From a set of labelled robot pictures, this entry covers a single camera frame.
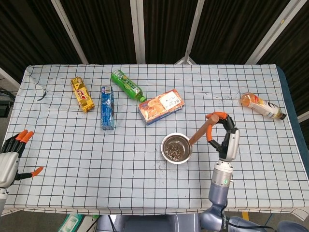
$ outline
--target yellow snack package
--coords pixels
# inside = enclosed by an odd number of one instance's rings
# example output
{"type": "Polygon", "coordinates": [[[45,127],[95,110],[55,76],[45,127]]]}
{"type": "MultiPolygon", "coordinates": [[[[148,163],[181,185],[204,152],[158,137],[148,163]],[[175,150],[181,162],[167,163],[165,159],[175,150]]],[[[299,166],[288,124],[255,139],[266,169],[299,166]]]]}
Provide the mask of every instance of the yellow snack package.
{"type": "Polygon", "coordinates": [[[81,109],[85,113],[88,110],[92,109],[95,105],[93,104],[93,101],[88,93],[86,86],[84,85],[82,78],[78,76],[75,77],[74,79],[71,80],[71,85],[73,88],[73,92],[75,93],[75,96],[77,98],[77,101],[81,106],[81,109]]]}

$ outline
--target green bottle cap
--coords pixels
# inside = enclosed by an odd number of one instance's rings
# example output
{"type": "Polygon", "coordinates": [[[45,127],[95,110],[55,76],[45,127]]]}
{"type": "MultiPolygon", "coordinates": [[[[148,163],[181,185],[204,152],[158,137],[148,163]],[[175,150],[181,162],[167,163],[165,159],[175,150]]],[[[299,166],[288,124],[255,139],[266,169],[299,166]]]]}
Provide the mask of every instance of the green bottle cap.
{"type": "Polygon", "coordinates": [[[144,102],[144,101],[146,101],[146,98],[144,96],[141,96],[140,97],[140,102],[144,102]]]}

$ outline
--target black grid lines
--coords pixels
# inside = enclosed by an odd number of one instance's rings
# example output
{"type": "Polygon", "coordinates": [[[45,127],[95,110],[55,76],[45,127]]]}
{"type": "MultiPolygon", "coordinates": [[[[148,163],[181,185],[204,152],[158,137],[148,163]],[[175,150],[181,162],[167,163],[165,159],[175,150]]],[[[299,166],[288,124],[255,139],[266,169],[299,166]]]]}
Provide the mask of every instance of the black grid lines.
{"type": "MultiPolygon", "coordinates": [[[[308,178],[287,117],[264,118],[239,103],[251,91],[286,112],[275,65],[38,65],[29,66],[16,97],[7,138],[24,128],[35,134],[20,171],[44,172],[9,188],[7,211],[18,209],[83,214],[196,213],[210,207],[208,192],[217,152],[202,138],[181,165],[161,155],[163,138],[192,136],[205,114],[225,111],[240,129],[228,210],[308,215],[308,178]],[[173,88],[184,109],[145,126],[138,102],[111,83],[121,69],[148,99],[173,88]],[[95,108],[83,113],[70,79],[83,78],[95,108]],[[115,129],[100,127],[101,86],[112,85],[115,129]]],[[[213,136],[221,142],[225,131],[213,136]]]]}

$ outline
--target green bottle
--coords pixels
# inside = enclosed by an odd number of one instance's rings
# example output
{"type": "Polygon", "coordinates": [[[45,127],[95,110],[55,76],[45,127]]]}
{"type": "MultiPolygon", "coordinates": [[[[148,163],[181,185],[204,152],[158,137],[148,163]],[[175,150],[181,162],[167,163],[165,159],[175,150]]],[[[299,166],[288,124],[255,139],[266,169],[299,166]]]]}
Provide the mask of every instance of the green bottle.
{"type": "Polygon", "coordinates": [[[130,98],[139,100],[140,102],[146,101],[141,88],[131,81],[121,70],[114,71],[111,75],[111,80],[126,92],[130,98]]]}

